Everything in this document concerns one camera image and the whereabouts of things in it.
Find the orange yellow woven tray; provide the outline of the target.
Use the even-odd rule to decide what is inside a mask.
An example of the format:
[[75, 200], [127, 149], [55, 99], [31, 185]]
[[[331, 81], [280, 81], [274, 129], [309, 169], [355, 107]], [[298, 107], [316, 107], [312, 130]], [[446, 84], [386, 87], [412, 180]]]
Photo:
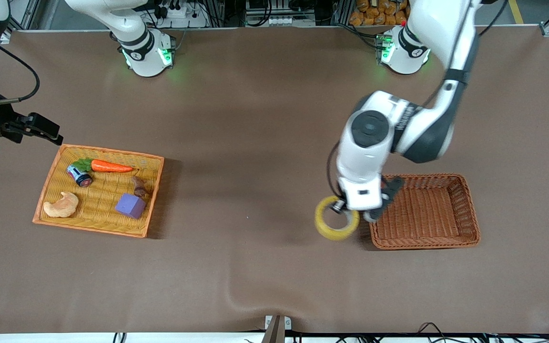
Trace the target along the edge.
[[[132, 172], [90, 172], [93, 182], [87, 187], [81, 187], [67, 172], [72, 163], [81, 159], [100, 159], [129, 166]], [[41, 190], [33, 223], [144, 238], [150, 226], [164, 165], [163, 157], [152, 154], [96, 146], [62, 145]], [[122, 194], [132, 193], [133, 176], [140, 178], [147, 190], [146, 207], [137, 219], [115, 210]], [[66, 218], [49, 216], [43, 205], [61, 199], [63, 192], [70, 192], [78, 197], [79, 203], [75, 212]]]

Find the toy croissant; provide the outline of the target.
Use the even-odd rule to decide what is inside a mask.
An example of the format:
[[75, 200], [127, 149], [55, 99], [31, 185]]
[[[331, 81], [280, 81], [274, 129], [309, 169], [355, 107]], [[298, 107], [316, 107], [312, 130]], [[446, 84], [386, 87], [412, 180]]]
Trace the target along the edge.
[[54, 218], [68, 218], [76, 212], [79, 198], [72, 192], [61, 192], [61, 198], [56, 202], [44, 202], [46, 215]]

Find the yellow tape roll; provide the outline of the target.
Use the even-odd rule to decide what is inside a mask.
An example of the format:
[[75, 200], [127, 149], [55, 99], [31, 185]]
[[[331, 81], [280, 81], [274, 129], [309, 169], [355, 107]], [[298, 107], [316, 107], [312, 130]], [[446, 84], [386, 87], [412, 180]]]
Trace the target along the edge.
[[332, 205], [338, 203], [340, 198], [335, 195], [323, 198], [315, 208], [314, 224], [316, 230], [326, 239], [331, 241], [342, 241], [348, 239], [357, 230], [360, 224], [360, 212], [344, 209], [342, 214], [346, 217], [346, 225], [343, 228], [335, 229], [329, 226], [324, 220], [324, 213]]

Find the white socket box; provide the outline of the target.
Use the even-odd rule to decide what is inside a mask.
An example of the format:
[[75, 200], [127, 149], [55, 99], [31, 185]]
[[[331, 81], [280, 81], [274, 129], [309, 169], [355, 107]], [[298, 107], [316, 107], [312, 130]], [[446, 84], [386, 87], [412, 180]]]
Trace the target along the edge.
[[204, 5], [190, 1], [180, 2], [177, 9], [176, 2], [168, 6], [161, 6], [161, 18], [157, 27], [161, 29], [194, 29], [211, 27], [211, 19]]

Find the brown wicker basket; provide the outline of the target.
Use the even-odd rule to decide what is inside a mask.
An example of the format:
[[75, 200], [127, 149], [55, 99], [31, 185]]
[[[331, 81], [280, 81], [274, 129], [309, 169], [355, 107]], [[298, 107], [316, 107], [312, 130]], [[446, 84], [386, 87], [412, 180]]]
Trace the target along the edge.
[[475, 247], [481, 240], [475, 206], [462, 174], [400, 174], [403, 185], [376, 223], [380, 250]]

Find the metal table edge bracket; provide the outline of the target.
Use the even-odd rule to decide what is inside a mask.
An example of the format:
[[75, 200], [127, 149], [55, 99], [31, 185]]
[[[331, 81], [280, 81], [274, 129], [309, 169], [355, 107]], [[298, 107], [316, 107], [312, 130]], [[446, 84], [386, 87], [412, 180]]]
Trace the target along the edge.
[[261, 343], [286, 343], [287, 331], [292, 330], [292, 319], [283, 315], [265, 317], [265, 333]]

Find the bag of orange snacks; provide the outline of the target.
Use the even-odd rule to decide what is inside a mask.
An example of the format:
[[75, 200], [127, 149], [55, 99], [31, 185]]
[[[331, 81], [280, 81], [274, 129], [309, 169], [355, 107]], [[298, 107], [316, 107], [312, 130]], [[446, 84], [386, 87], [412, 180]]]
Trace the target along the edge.
[[409, 0], [355, 0], [349, 15], [351, 26], [397, 25], [409, 18]]

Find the purple cube block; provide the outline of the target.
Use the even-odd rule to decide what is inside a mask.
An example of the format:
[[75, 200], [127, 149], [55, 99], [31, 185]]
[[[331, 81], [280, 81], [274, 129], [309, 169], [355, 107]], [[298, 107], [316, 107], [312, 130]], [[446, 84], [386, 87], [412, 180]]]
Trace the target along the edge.
[[130, 193], [123, 193], [117, 201], [114, 209], [124, 216], [139, 219], [146, 208], [146, 202]]

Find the small brown figurine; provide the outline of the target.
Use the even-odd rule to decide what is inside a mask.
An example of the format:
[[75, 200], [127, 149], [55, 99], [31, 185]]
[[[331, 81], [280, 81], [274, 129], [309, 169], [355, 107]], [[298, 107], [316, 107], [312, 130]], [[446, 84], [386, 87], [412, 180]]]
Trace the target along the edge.
[[131, 177], [131, 182], [133, 183], [133, 195], [139, 198], [151, 197], [150, 191], [148, 191], [145, 181], [138, 177]]

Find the small blue can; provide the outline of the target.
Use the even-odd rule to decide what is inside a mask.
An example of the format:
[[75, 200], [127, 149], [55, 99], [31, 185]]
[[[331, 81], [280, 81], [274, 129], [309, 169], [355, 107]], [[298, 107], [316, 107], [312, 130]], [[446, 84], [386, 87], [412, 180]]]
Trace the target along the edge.
[[79, 187], [89, 187], [93, 182], [92, 177], [86, 171], [81, 171], [74, 165], [69, 165], [67, 167], [67, 173], [74, 179], [74, 182]]

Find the white power strip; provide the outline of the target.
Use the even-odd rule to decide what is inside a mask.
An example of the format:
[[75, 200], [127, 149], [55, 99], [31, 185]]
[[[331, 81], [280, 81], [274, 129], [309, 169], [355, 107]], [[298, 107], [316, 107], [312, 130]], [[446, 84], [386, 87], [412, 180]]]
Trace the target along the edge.
[[313, 17], [299, 16], [274, 16], [268, 19], [267, 27], [314, 27], [316, 22]]

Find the orange toy carrot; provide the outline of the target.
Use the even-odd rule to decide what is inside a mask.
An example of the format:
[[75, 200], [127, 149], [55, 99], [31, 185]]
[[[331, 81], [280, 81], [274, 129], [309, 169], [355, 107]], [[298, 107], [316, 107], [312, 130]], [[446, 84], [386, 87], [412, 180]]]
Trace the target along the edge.
[[117, 163], [107, 162], [101, 159], [78, 159], [72, 166], [83, 173], [100, 172], [100, 173], [129, 173], [133, 167], [121, 165]]

